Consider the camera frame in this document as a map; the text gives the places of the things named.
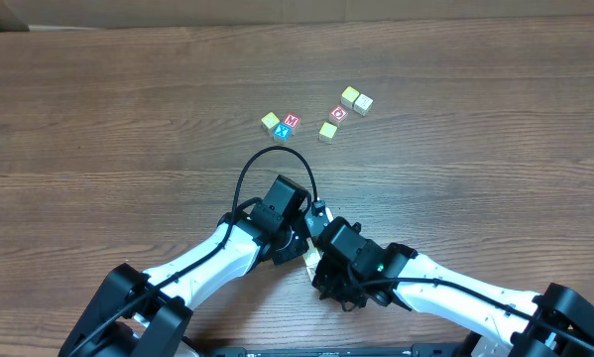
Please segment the leaf picture wooden block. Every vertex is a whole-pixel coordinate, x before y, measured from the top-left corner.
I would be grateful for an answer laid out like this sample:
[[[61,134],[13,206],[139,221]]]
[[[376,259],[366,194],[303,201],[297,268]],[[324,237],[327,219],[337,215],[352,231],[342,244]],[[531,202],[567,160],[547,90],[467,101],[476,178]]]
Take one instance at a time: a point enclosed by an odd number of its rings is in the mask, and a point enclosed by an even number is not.
[[[313,280],[313,278],[315,276],[315,267],[306,267],[306,269],[307,269],[308,276],[310,277],[311,280]]]

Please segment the yellow S wooden block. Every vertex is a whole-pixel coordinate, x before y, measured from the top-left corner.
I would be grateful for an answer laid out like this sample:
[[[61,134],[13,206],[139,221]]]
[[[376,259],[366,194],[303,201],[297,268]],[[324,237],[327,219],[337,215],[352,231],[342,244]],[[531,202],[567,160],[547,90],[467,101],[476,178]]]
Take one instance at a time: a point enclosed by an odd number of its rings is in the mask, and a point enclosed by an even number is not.
[[[307,267],[315,267],[321,259],[320,253],[316,247],[307,250],[303,255],[305,265]]]

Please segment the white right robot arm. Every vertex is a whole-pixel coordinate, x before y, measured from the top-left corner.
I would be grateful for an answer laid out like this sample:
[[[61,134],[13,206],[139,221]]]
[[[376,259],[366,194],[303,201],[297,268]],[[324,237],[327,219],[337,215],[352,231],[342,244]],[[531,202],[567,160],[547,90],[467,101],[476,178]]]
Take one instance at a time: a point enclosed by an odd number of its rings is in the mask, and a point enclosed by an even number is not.
[[[335,240],[305,255],[321,298],[344,310],[368,300],[433,314],[471,332],[470,356],[594,356],[594,305],[551,284],[544,293],[493,286],[446,269],[401,244]]]

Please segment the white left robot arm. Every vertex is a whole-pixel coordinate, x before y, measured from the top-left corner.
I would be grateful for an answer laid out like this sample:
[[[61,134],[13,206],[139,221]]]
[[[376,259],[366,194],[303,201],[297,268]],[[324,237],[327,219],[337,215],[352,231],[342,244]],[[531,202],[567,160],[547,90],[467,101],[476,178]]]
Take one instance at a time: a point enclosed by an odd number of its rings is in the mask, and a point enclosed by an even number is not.
[[[123,263],[103,280],[62,345],[61,356],[191,356],[180,347],[194,310],[232,280],[268,260],[303,255],[311,234],[300,221],[225,221],[198,246],[139,272]]]

